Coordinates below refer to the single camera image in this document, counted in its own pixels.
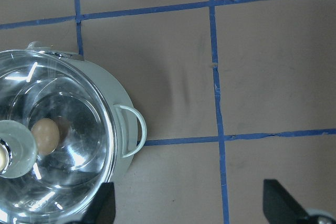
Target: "white handle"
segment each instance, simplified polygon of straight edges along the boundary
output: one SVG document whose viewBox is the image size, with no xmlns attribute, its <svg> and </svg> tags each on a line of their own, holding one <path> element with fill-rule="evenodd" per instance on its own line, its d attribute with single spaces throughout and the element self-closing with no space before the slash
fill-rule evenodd
<svg viewBox="0 0 336 224">
<path fill-rule="evenodd" d="M 129 156 L 132 156 L 134 155 L 135 153 L 137 153 L 142 147 L 143 145 L 145 144 L 146 142 L 146 138 L 147 138 L 147 126 L 146 126 L 146 122 L 145 122 L 145 119 L 143 118 L 143 116 L 140 114 L 140 112 L 138 110 L 136 110 L 135 108 L 132 108 L 132 107 L 128 107 L 126 105 L 122 105 L 122 104 L 115 104 L 114 105 L 115 107 L 119 108 L 119 109 L 123 109 L 123 110 L 128 110 L 130 112 L 132 112 L 139 120 L 140 122 L 140 125 L 141 125 L 141 140 L 140 140 L 140 143 L 137 145 L 137 147 L 128 152 L 128 153 L 123 153 L 122 154 L 122 157 L 129 157 Z M 123 146 L 126 146 L 126 141 L 128 139 L 126 139 L 127 137 L 123 137 Z"/>
</svg>

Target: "cooking pot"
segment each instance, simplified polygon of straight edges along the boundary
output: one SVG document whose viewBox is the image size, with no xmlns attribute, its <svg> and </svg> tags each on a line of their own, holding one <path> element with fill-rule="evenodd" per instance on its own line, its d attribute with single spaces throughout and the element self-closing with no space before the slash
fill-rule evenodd
<svg viewBox="0 0 336 224">
<path fill-rule="evenodd" d="M 0 52 L 0 88 L 3 223 L 79 220 L 99 186 L 120 179 L 145 143 L 145 120 L 125 89 L 81 55 L 35 42 Z"/>
</svg>

